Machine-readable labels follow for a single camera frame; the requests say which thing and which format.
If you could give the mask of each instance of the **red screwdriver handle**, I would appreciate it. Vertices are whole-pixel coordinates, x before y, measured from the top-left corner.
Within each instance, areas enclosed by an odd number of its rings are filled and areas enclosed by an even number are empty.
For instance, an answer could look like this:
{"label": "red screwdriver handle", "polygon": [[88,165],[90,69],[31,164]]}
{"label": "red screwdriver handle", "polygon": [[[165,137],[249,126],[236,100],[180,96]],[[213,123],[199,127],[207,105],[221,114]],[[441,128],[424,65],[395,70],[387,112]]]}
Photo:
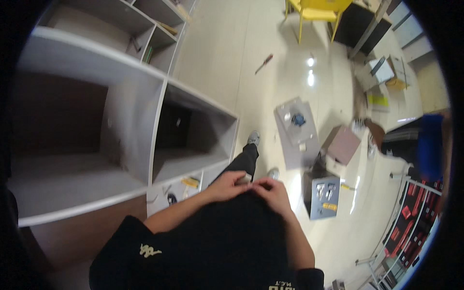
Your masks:
{"label": "red screwdriver handle", "polygon": [[268,63],[273,57],[274,57],[274,55],[273,55],[273,54],[270,54],[270,55],[266,58],[266,60],[264,61],[264,64]]}

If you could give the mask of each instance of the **white sneaker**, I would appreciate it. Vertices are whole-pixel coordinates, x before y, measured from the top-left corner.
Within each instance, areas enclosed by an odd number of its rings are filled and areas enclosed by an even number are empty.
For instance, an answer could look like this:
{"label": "white sneaker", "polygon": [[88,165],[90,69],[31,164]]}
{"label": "white sneaker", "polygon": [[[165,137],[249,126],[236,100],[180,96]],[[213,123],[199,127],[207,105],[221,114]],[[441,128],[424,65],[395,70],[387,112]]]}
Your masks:
{"label": "white sneaker", "polygon": [[279,169],[277,167],[269,170],[267,173],[268,177],[271,177],[273,180],[278,180],[279,179]]}
{"label": "white sneaker", "polygon": [[374,144],[374,142],[372,142],[372,134],[369,133],[369,136],[367,137],[367,158],[374,158],[376,151],[377,146]]}
{"label": "white sneaker", "polygon": [[259,135],[258,130],[253,130],[248,136],[248,141],[246,142],[246,144],[255,144],[256,147],[258,147],[259,139],[260,139],[260,135]]}
{"label": "white sneaker", "polygon": [[351,131],[353,133],[358,133],[365,129],[366,125],[364,125],[364,120],[364,118],[354,119],[351,122]]}

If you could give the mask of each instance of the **chair leg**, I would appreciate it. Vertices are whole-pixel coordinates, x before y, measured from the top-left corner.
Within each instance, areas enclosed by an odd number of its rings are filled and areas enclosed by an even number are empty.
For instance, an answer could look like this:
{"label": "chair leg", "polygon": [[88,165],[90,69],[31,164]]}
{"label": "chair leg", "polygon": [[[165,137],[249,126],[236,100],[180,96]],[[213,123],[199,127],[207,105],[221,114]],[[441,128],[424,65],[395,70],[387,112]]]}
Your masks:
{"label": "chair leg", "polygon": [[340,23],[340,18],[342,17],[342,13],[337,14],[337,21],[335,22],[335,28],[334,32],[332,33],[332,39],[330,40],[330,43],[334,42],[335,39],[335,33],[337,32],[338,24]]}
{"label": "chair leg", "polygon": [[289,15],[289,0],[285,0],[285,20],[287,20],[288,15]]}
{"label": "chair leg", "polygon": [[303,29],[303,9],[300,12],[300,33],[298,34],[298,45],[301,43],[301,30]]}

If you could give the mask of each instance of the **black shorts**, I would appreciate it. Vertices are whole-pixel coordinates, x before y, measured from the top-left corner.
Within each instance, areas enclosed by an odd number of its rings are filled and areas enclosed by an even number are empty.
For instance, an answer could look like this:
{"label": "black shorts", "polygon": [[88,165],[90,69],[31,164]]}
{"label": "black shorts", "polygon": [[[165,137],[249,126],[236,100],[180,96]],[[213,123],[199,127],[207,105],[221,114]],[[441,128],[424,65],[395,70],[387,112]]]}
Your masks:
{"label": "black shorts", "polygon": [[382,153],[400,157],[416,167],[418,136],[421,130],[421,118],[419,118],[386,133],[381,146]]}

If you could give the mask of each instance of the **pant leg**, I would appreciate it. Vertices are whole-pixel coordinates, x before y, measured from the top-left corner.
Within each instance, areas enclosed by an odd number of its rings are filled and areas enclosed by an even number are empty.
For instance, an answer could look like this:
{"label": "pant leg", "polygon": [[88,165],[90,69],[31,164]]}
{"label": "pant leg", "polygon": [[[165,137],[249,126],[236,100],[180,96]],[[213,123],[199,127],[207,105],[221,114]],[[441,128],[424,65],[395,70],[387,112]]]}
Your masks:
{"label": "pant leg", "polygon": [[251,180],[253,180],[256,169],[256,159],[258,159],[259,156],[258,148],[255,144],[246,144],[242,150],[243,152],[240,153],[237,157],[235,157],[232,163],[230,163],[229,166],[227,166],[218,175],[218,177],[220,177],[226,171],[244,170],[249,175],[251,175]]}

